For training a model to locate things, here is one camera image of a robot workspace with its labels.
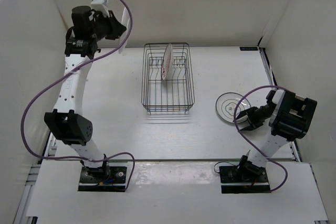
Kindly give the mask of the aluminium table frame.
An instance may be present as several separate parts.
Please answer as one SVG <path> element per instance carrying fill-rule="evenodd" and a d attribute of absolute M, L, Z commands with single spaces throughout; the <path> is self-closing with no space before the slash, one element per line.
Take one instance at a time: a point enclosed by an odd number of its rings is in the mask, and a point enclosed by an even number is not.
<path fill-rule="evenodd" d="M 75 161 L 44 160 L 32 165 L 14 223 L 81 223 L 80 170 Z"/>

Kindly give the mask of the white front board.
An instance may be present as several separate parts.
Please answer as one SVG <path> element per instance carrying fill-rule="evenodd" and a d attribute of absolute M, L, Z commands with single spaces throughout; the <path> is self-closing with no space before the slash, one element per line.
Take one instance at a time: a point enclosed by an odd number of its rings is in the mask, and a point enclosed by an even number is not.
<path fill-rule="evenodd" d="M 286 162 L 271 194 L 222 194 L 212 163 L 138 163 L 124 193 L 79 192 L 80 165 L 42 164 L 27 215 L 38 223 L 319 223 L 327 221 L 308 164 Z"/>

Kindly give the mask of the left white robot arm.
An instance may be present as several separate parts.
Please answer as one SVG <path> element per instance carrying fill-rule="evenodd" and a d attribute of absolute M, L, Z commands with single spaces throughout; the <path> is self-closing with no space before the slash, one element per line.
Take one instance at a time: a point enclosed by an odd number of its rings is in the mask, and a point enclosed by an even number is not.
<path fill-rule="evenodd" d="M 66 33 L 65 80 L 52 112 L 44 121 L 57 140 L 70 146 L 83 157 L 82 166 L 98 182 L 110 176 L 105 155 L 92 140 L 92 122 L 82 115 L 82 100 L 91 60 L 102 39 L 116 40 L 126 27 L 107 8 L 108 0 L 92 0 L 90 6 L 72 9 L 73 26 Z"/>

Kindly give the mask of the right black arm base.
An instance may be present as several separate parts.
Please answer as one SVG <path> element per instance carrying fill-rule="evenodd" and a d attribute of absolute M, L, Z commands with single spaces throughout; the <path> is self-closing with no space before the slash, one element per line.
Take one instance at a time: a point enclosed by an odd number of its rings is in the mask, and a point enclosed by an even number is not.
<path fill-rule="evenodd" d="M 220 177 L 222 194 L 269 193 L 270 184 L 265 169 L 259 175 L 239 170 L 236 165 L 223 162 L 214 166 L 215 174 Z"/>

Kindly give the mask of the white plate teal rim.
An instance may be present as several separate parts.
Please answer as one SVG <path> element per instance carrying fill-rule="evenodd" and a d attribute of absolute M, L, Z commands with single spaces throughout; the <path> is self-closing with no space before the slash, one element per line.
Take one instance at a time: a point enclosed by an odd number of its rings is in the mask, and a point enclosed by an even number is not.
<path fill-rule="evenodd" d="M 226 123 L 234 124 L 234 111 L 237 107 L 237 103 L 243 96 L 239 93 L 235 92 L 227 92 L 220 95 L 215 104 L 215 110 L 217 115 Z M 247 99 L 244 99 L 240 104 L 239 108 L 237 109 L 237 117 L 238 114 L 243 111 L 251 108 L 251 104 Z M 245 118 L 237 118 L 237 124 L 242 124 L 247 121 Z"/>

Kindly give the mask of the right dark table label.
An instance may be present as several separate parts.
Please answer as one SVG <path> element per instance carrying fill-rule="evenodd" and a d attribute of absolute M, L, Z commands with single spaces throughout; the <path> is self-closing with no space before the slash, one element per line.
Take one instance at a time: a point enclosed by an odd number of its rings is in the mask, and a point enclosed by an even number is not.
<path fill-rule="evenodd" d="M 258 51 L 258 47 L 246 47 L 246 46 L 242 46 L 239 49 L 240 49 L 240 51 Z"/>

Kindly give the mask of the red-patterned plate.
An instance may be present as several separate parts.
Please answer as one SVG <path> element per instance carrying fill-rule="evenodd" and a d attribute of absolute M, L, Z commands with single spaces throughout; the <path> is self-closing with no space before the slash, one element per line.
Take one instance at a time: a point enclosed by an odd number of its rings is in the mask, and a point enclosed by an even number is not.
<path fill-rule="evenodd" d="M 127 40 L 126 41 L 124 41 L 124 40 L 125 40 L 125 38 L 128 34 L 129 28 L 130 28 L 130 15 L 129 15 L 129 12 L 126 8 L 123 9 L 121 24 L 126 27 L 126 31 L 123 32 L 123 34 L 119 38 L 119 50 L 118 50 L 118 52 L 121 55 L 125 55 L 126 54 L 125 47 L 127 45 Z"/>
<path fill-rule="evenodd" d="M 165 49 L 162 58 L 161 80 L 165 81 L 168 78 L 171 63 L 173 62 L 173 46 L 169 43 Z"/>

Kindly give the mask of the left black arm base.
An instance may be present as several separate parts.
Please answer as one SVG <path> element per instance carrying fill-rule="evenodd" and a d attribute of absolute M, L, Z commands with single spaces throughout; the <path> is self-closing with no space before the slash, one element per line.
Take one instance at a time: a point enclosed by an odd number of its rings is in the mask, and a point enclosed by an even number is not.
<path fill-rule="evenodd" d="M 127 182 L 127 163 L 110 162 L 105 168 L 82 167 L 78 191 L 124 192 Z"/>

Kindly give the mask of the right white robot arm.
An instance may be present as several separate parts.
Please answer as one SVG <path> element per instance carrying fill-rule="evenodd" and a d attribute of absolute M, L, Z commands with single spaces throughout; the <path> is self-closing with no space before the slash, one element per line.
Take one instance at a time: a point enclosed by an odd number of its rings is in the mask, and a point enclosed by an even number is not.
<path fill-rule="evenodd" d="M 282 146 L 302 139 L 309 130 L 318 102 L 303 98 L 288 90 L 272 89 L 266 96 L 266 104 L 239 112 L 235 119 L 245 117 L 248 126 L 240 131 L 253 131 L 266 120 L 270 132 L 268 138 L 251 154 L 243 155 L 236 168 L 236 177 L 247 182 L 260 176 L 271 158 Z"/>

